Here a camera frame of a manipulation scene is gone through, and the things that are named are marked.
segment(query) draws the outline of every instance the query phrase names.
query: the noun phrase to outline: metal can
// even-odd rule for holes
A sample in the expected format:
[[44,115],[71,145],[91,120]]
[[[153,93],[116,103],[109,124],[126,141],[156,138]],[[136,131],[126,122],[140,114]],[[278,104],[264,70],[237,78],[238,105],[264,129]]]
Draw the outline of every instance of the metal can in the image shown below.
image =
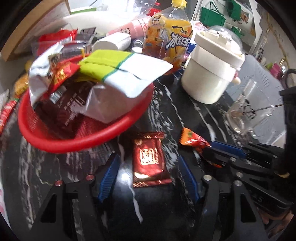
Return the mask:
[[136,39],[136,40],[133,41],[132,46],[142,48],[143,47],[143,42],[141,40],[139,40],[139,39]]

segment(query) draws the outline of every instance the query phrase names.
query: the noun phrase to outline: red plastic basket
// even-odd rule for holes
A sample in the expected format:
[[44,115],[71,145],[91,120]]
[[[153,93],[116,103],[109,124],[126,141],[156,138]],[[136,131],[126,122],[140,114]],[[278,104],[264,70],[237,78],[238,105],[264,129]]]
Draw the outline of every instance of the red plastic basket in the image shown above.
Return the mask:
[[[81,56],[67,61],[78,62]],[[34,147],[51,153],[66,153],[80,151],[107,142],[132,126],[147,110],[153,95],[153,84],[147,89],[145,99],[130,112],[116,121],[104,124],[89,117],[84,117],[82,127],[74,139],[57,139],[47,126],[36,115],[30,104],[29,90],[21,99],[18,112],[18,124],[24,138]]]

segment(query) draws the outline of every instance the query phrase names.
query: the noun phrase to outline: black marble table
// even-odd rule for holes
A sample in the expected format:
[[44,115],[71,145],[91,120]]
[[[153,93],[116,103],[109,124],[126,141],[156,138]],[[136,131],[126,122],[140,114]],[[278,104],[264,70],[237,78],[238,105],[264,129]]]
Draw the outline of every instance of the black marble table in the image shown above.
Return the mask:
[[[18,238],[26,240],[46,194],[57,179],[66,183],[83,179],[103,165],[112,152],[121,154],[122,164],[111,198],[111,212],[102,217],[114,240],[186,240],[195,225],[191,201],[175,168],[181,148],[178,140],[187,127],[207,141],[219,140],[238,146],[248,136],[234,133],[223,117],[231,99],[223,95],[212,105],[198,103],[181,87],[179,77],[163,76],[154,82],[154,95],[146,113],[118,138],[80,152],[51,154],[31,146],[20,134],[17,108],[1,137],[0,167],[4,200],[10,226]],[[132,142],[130,133],[162,131],[163,151],[172,184],[135,188],[132,182]],[[200,165],[196,152],[182,153]],[[74,215],[78,203],[73,204]],[[75,215],[79,240],[84,240],[81,221]]]

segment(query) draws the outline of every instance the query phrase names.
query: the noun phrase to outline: clear plastic bag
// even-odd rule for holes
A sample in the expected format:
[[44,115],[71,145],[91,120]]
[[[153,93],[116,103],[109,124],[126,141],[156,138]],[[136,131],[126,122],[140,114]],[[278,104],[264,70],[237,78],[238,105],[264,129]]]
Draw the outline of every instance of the clear plastic bag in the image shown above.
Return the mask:
[[146,15],[157,0],[98,0],[92,7],[98,11],[128,12]]
[[147,89],[136,98],[128,98],[117,89],[99,83],[92,87],[85,106],[71,110],[107,124],[131,111],[146,95]]

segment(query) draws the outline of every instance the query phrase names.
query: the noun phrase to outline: screw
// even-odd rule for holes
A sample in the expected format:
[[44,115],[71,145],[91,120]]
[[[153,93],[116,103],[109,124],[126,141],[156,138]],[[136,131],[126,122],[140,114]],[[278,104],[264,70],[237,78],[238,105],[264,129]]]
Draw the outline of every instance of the screw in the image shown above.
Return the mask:
[[88,181],[92,181],[93,179],[94,179],[94,175],[92,175],[92,174],[89,174],[86,176],[86,180],[88,180]]
[[234,181],[235,186],[240,187],[242,185],[242,182],[239,180]]
[[63,184],[63,180],[56,180],[56,181],[54,182],[54,184],[55,184],[57,187],[59,187],[59,186],[61,186],[61,185]]
[[211,175],[204,175],[204,179],[206,181],[211,181],[212,180],[212,176]]
[[242,178],[244,175],[243,175],[241,172],[237,172],[237,176],[238,176],[239,178]]

